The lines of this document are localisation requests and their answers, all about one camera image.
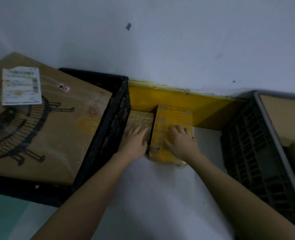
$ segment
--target fan illustration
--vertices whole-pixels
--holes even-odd
[[[0,113],[0,158],[11,157],[22,165],[25,155],[38,161],[45,160],[45,155],[39,156],[27,149],[33,138],[43,127],[50,112],[73,112],[70,109],[59,108],[61,103],[49,102],[42,96],[42,104],[4,106]]]

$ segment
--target right arm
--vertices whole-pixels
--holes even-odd
[[[176,128],[169,127],[174,144],[164,143],[196,171],[239,238],[295,240],[291,222],[202,155],[189,130]]]

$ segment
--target yellow baseboard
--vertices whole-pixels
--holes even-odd
[[[135,82],[129,83],[129,96],[133,110],[152,112],[159,104],[188,109],[193,112],[193,126],[219,131],[246,102]]]

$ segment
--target gray plastic crate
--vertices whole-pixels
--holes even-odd
[[[224,164],[234,179],[295,224],[295,176],[257,91],[223,129]]]

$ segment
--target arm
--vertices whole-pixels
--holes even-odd
[[[147,129],[140,131],[138,126],[124,133],[118,152],[51,216],[31,240],[90,239],[119,177],[132,161],[145,153],[147,142],[143,142],[143,137]]]
[[[239,182],[213,165],[199,152],[191,132],[170,127],[173,155],[187,162],[199,175],[215,202],[241,239],[295,239],[295,226]]]

